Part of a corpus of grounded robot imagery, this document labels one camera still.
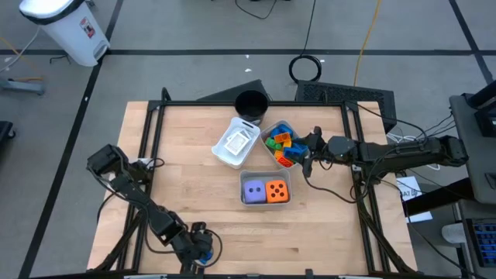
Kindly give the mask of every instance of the trash can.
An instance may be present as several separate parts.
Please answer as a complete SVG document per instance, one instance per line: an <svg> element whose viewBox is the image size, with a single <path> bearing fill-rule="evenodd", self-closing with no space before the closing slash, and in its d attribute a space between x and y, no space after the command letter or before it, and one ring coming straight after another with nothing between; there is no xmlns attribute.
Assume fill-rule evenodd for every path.
<svg viewBox="0 0 496 279"><path fill-rule="evenodd" d="M84 0L24 0L19 10L80 65L95 66L110 47Z"/></svg>

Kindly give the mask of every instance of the white trash can lid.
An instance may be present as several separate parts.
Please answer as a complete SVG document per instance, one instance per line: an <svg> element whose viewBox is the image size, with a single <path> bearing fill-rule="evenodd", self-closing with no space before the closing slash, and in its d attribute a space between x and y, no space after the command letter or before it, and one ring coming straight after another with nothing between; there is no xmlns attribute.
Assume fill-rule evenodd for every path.
<svg viewBox="0 0 496 279"><path fill-rule="evenodd" d="M69 15L83 2L84 0L23 0L19 11L34 23L46 25Z"/></svg>

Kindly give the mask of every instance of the purple die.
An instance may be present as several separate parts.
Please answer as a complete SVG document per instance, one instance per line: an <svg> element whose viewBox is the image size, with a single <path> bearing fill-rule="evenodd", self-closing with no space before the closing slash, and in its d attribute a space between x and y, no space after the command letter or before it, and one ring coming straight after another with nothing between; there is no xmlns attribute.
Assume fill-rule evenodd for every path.
<svg viewBox="0 0 496 279"><path fill-rule="evenodd" d="M262 181L247 181L243 185L243 193L245 195L245 203L264 203L267 198L265 196L265 184Z"/></svg>

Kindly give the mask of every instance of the green block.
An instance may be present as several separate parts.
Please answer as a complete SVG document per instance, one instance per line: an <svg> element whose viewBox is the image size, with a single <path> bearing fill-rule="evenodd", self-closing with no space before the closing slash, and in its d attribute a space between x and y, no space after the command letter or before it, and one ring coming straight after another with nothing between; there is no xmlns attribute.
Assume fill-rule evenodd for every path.
<svg viewBox="0 0 496 279"><path fill-rule="evenodd" d="M280 143L276 143L276 141L271 138L267 138L265 140L265 145L273 150L282 150L282 145Z"/></svg>

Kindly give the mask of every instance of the cart wheel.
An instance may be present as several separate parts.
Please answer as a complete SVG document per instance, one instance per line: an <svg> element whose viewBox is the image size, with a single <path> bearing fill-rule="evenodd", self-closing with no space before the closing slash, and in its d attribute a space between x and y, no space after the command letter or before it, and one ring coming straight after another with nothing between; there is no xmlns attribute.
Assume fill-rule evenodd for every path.
<svg viewBox="0 0 496 279"><path fill-rule="evenodd" d="M16 137L16 135L17 135L16 134L16 131L14 131L14 129L11 129L10 132L9 132L9 134L7 135L7 138L13 139L13 138Z"/></svg>

